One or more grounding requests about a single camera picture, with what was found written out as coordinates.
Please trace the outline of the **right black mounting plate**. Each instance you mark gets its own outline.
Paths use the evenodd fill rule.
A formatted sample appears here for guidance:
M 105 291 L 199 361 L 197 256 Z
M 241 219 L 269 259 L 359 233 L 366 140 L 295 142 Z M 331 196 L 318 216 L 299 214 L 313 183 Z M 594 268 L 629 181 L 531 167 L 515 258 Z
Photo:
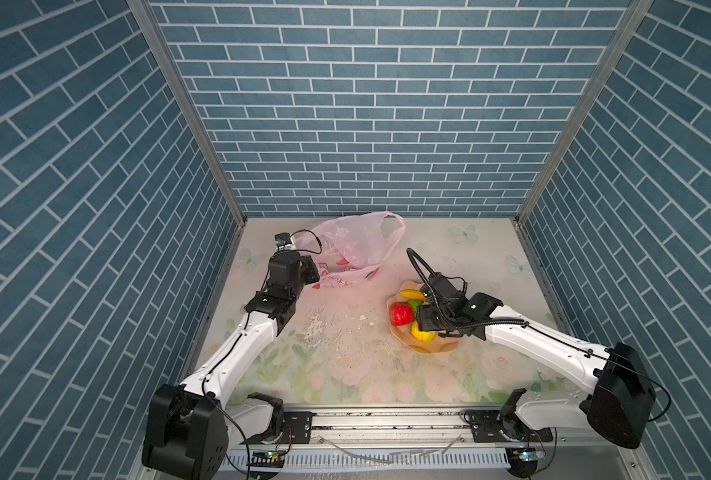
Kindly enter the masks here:
M 473 441 L 487 442 L 552 442 L 553 430 L 529 429 L 515 414 L 501 414 L 497 410 L 463 410 L 461 420 L 469 426 Z

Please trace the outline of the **pink plastic bag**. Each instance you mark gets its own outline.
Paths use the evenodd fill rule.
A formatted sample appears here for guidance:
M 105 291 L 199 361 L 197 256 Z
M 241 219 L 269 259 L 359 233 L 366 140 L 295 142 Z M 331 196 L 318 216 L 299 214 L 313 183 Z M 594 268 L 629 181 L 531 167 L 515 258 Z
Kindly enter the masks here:
M 314 289 L 352 287 L 373 278 L 403 239 L 403 217 L 375 212 L 326 220 L 292 235 L 319 271 Z

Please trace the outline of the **black mounting plate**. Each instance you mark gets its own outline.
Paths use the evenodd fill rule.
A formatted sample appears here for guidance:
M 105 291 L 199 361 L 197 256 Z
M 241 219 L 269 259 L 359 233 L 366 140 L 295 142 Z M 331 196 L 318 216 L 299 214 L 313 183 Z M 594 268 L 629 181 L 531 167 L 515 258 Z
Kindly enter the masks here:
M 287 411 L 282 426 L 271 444 L 309 444 L 313 431 L 314 414 L 311 411 Z
M 473 441 L 487 442 L 552 442 L 553 430 L 529 429 L 515 414 L 501 414 L 497 410 L 463 410 L 461 420 L 469 426 Z

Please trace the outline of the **green fake fruit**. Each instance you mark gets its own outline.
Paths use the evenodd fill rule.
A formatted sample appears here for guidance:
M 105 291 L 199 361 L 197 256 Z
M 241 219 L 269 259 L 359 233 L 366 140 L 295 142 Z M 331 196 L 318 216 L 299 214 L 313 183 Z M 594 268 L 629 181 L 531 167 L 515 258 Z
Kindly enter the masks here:
M 409 302 L 407 302 L 407 304 L 409 304 L 409 307 L 411 307 L 411 310 L 413 310 L 413 312 L 417 312 L 417 310 L 419 310 L 419 308 L 423 304 L 425 304 L 425 301 L 419 300 L 419 299 L 413 299 L 413 300 L 409 300 Z

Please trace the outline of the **yellow fake banana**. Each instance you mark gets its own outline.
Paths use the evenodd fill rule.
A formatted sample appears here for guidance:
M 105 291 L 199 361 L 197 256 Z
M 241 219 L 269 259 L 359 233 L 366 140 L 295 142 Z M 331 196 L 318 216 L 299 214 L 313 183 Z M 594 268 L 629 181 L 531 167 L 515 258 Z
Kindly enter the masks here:
M 427 301 L 427 296 L 421 292 L 421 290 L 417 289 L 404 289 L 399 292 L 399 295 L 405 299 L 409 300 L 419 300 L 421 302 L 426 302 Z

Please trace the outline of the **white ventilation grille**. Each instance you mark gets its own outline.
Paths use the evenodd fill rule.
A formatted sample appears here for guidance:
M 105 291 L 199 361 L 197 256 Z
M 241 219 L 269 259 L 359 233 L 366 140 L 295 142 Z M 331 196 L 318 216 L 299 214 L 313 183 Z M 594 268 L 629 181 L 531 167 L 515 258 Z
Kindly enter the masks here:
M 335 449 L 296 451 L 276 460 L 253 456 L 251 474 L 355 473 L 393 470 L 509 470 L 503 448 L 441 450 L 363 450 L 345 453 Z

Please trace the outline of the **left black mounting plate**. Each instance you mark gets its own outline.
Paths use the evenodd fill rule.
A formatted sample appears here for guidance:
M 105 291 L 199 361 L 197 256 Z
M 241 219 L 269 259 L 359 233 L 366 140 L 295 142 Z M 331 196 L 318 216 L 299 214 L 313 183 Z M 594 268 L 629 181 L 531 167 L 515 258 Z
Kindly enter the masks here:
M 287 411 L 282 426 L 271 444 L 309 444 L 313 431 L 314 414 L 311 411 Z

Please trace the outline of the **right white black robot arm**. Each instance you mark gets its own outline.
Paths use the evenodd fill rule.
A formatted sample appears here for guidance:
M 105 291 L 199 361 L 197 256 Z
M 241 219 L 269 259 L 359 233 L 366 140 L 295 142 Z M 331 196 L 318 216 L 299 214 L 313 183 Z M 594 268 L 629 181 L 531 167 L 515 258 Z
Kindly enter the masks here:
M 625 449 L 637 449 L 653 406 L 665 388 L 647 374 L 639 352 L 587 342 L 531 320 L 503 301 L 479 292 L 467 295 L 451 279 L 433 273 L 423 280 L 427 301 L 419 329 L 441 337 L 471 336 L 513 349 L 573 383 L 563 393 L 511 392 L 499 414 L 503 436 L 521 441 L 545 429 L 589 429 Z

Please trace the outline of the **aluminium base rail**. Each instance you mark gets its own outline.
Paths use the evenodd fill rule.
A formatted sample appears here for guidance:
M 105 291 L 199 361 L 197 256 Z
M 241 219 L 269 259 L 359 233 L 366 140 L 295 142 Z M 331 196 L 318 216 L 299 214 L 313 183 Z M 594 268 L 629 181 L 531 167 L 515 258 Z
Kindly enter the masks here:
M 587 430 L 553 430 L 552 442 L 473 441 L 469 426 L 461 420 L 463 410 L 495 410 L 491 406 L 349 408 L 289 406 L 287 411 L 311 411 L 313 431 L 309 444 L 271 444 L 252 441 L 232 448 L 212 479 L 283 479 L 291 476 L 333 478 L 338 475 L 377 478 L 503 478 L 503 479 L 651 479 L 653 466 L 645 452 L 607 444 Z M 294 450 L 335 449 L 345 453 L 363 450 L 449 450 L 503 448 L 511 462 L 509 470 L 393 470 L 355 473 L 263 473 L 251 474 L 253 456 L 283 459 Z M 145 467 L 152 479 L 179 479 Z

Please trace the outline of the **peach lotus shaped bowl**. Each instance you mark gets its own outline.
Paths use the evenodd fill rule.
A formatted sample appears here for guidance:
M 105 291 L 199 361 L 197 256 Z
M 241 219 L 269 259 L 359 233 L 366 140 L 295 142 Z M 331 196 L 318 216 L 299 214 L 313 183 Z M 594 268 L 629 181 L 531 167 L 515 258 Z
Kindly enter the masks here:
M 397 293 L 393 296 L 389 296 L 387 300 L 385 300 L 385 312 L 389 313 L 393 304 L 407 303 L 409 301 L 409 299 L 401 295 L 403 290 L 419 290 L 419 288 L 421 288 L 421 283 L 417 281 L 404 281 L 401 286 L 399 286 Z M 411 324 L 393 326 L 393 324 L 389 323 L 389 331 L 391 331 L 391 334 L 393 334 L 399 342 L 419 354 L 452 352 L 457 349 L 457 346 L 461 343 L 461 339 L 459 338 L 443 338 L 439 336 L 433 338 L 430 342 L 417 340 L 417 338 L 411 334 Z

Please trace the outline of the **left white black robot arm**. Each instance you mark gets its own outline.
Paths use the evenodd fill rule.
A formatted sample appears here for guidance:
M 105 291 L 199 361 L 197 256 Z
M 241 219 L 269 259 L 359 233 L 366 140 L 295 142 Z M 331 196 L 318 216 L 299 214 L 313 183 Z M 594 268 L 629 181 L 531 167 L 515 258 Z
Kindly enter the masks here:
M 205 364 L 152 397 L 142 449 L 143 466 L 179 479 L 212 479 L 227 453 L 252 441 L 275 440 L 284 428 L 284 402 L 255 393 L 228 402 L 259 355 L 293 318 L 304 288 L 319 281 L 311 256 L 274 254 L 263 287 L 250 300 L 237 330 Z

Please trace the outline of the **yellow fake lemon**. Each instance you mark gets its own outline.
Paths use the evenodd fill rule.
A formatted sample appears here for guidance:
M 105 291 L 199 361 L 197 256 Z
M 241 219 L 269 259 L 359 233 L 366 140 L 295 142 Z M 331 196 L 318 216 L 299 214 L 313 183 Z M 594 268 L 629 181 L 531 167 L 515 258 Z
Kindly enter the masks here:
M 427 332 L 419 329 L 419 323 L 415 321 L 411 324 L 411 337 L 421 343 L 428 344 L 429 342 L 435 340 L 435 338 L 437 337 L 437 333 Z

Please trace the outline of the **red fake bell pepper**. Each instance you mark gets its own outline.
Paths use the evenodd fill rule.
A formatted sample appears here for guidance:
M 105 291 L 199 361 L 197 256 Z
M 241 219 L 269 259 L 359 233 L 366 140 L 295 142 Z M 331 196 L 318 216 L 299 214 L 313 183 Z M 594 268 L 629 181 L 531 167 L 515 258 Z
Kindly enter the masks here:
M 407 303 L 394 303 L 389 306 L 389 323 L 391 326 L 403 327 L 415 321 L 415 312 Z

